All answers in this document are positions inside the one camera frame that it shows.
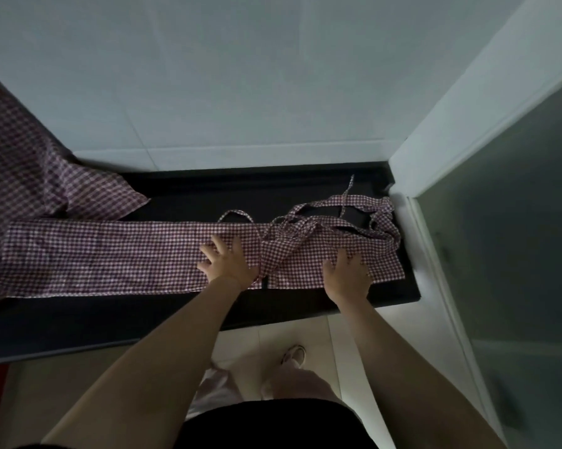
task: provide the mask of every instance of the purple gingham cloth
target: purple gingham cloth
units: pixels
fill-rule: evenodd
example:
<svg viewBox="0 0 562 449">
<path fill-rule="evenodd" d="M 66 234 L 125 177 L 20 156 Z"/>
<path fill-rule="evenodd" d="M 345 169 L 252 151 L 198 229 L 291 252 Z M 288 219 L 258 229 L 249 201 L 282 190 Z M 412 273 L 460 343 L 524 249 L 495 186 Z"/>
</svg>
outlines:
<svg viewBox="0 0 562 449">
<path fill-rule="evenodd" d="M 239 236 L 247 263 L 260 265 L 270 288 L 323 286 L 322 261 L 344 247 L 360 252 L 374 282 L 404 278 L 399 231 L 389 198 L 333 196 L 311 206 L 353 206 L 371 213 L 359 229 L 329 216 L 300 217 L 298 205 L 281 223 L 22 220 L 7 232 L 0 261 L 0 295 L 10 297 L 167 294 L 200 291 L 200 244 L 219 234 Z"/>
<path fill-rule="evenodd" d="M 147 201 L 116 173 L 76 163 L 0 84 L 0 252 L 15 219 L 116 220 Z"/>
</svg>

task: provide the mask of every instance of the black mat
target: black mat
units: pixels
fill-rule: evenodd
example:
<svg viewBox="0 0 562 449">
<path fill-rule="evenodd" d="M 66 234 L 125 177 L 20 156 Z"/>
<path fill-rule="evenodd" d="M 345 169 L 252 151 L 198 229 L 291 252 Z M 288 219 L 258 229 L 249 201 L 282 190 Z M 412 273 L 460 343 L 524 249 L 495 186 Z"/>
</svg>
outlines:
<svg viewBox="0 0 562 449">
<path fill-rule="evenodd" d="M 265 167 L 189 172 L 128 173 L 137 191 L 152 198 L 125 220 L 216 221 L 226 210 L 248 212 L 255 222 L 285 215 L 293 205 L 352 192 L 380 197 L 393 183 L 387 163 Z M 338 208 L 305 214 L 338 215 Z M 349 209 L 345 218 L 366 226 L 368 217 Z M 230 216 L 228 222 L 245 221 Z M 402 247 L 406 278 L 376 284 L 369 300 L 380 307 L 418 301 L 420 294 Z M 187 303 L 195 293 L 160 296 L 51 297 L 0 302 L 0 362 L 131 344 Z M 223 329 L 297 320 L 337 312 L 324 290 L 248 290 Z"/>
</svg>

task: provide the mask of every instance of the leg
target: leg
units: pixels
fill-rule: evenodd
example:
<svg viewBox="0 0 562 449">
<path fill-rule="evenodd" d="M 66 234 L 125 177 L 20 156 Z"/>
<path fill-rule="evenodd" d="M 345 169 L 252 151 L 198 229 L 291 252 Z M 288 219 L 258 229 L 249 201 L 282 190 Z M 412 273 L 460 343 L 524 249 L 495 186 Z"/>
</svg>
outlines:
<svg viewBox="0 0 562 449">
<path fill-rule="evenodd" d="M 270 399 L 322 399 L 344 405 L 330 388 L 329 383 L 310 370 L 302 370 L 305 349 L 292 347 L 283 357 L 281 365 L 273 370 L 262 386 L 262 398 Z"/>
<path fill-rule="evenodd" d="M 243 401 L 231 372 L 219 369 L 212 363 L 210 369 L 204 372 L 202 383 L 196 391 L 194 400 L 189 405 L 185 420 L 211 409 L 235 405 Z"/>
</svg>

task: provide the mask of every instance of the white door frame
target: white door frame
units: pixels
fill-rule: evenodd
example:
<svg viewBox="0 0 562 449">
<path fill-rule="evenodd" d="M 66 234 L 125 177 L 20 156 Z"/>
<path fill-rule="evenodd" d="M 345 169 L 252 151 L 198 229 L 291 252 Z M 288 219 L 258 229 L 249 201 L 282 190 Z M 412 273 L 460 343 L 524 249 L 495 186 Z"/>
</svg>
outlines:
<svg viewBox="0 0 562 449">
<path fill-rule="evenodd" d="M 562 0 L 524 0 L 389 160 L 395 177 L 390 193 L 420 305 L 439 312 L 436 331 L 453 336 L 453 346 L 443 347 L 451 350 L 443 373 L 501 435 L 416 198 L 561 86 Z"/>
</svg>

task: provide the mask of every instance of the sneaker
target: sneaker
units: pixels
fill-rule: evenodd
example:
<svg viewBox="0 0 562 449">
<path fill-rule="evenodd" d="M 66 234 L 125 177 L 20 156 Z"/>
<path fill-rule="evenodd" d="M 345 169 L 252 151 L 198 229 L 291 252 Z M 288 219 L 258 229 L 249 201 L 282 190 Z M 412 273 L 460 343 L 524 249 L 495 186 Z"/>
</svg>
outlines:
<svg viewBox="0 0 562 449">
<path fill-rule="evenodd" d="M 281 364 L 285 364 L 285 362 L 293 361 L 298 369 L 301 369 L 306 362 L 306 349 L 301 345 L 294 345 L 293 347 L 289 348 L 285 355 L 283 355 L 283 359 L 281 359 Z"/>
</svg>

